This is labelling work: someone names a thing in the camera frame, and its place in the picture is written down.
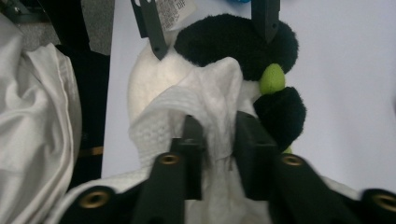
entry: white background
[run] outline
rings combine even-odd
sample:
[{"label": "white background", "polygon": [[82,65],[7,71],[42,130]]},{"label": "white background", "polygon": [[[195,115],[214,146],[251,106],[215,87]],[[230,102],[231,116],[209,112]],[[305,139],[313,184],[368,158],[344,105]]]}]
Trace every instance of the white background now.
[{"label": "white background", "polygon": [[[208,14],[250,16],[250,4],[195,0],[183,25]],[[396,192],[396,1],[281,0],[280,19],[300,42],[287,85],[308,109],[293,144],[321,174],[353,189]],[[141,39],[129,0],[116,0],[103,177],[138,169],[129,140],[127,83]]]}]

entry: metal grommet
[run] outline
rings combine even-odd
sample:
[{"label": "metal grommet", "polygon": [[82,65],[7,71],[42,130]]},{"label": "metal grommet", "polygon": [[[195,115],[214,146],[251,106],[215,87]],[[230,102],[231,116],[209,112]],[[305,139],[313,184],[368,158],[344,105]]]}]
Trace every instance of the metal grommet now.
[{"label": "metal grommet", "polygon": [[293,165],[293,166],[300,166],[303,165],[304,162],[295,156],[286,156],[282,158],[282,161],[285,162],[287,165]]},{"label": "metal grommet", "polygon": [[165,165],[178,163],[179,157],[175,155],[164,155],[161,157],[160,162]]},{"label": "metal grommet", "polygon": [[108,202],[110,199],[107,192],[98,190],[85,195],[79,200],[79,206],[83,208],[97,208]]},{"label": "metal grommet", "polygon": [[396,212],[396,198],[386,194],[377,194],[373,196],[373,200],[382,208]]}]

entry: stuffed toy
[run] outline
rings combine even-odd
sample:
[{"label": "stuffed toy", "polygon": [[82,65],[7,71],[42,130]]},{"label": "stuffed toy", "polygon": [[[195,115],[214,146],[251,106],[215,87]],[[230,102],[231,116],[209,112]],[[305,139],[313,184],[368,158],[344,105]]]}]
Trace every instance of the stuffed toy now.
[{"label": "stuffed toy", "polygon": [[165,38],[170,48],[162,60],[155,58],[147,46],[136,61],[129,87],[131,120],[193,67],[205,67],[231,57],[240,65],[243,91],[254,102],[262,126],[276,140],[279,150],[287,149],[301,134],[305,119],[303,101],[297,90],[285,87],[284,74],[298,56],[295,33],[287,24],[279,23],[269,44],[256,32],[250,19],[229,14],[209,16]]}]

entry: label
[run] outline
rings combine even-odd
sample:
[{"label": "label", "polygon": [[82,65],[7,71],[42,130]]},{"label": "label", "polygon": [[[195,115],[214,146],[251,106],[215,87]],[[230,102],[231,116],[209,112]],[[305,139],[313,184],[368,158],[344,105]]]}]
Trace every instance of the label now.
[{"label": "label", "polygon": [[157,0],[156,5],[163,31],[171,30],[197,8],[193,0]]}]

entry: green pom-pom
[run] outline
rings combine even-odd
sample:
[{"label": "green pom-pom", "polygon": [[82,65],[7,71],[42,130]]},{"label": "green pom-pom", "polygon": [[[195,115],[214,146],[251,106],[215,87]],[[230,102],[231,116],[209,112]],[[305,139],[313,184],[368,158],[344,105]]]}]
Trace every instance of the green pom-pom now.
[{"label": "green pom-pom", "polygon": [[272,94],[285,89],[285,86],[285,73],[282,68],[277,63],[270,64],[260,79],[260,92],[263,95]]}]

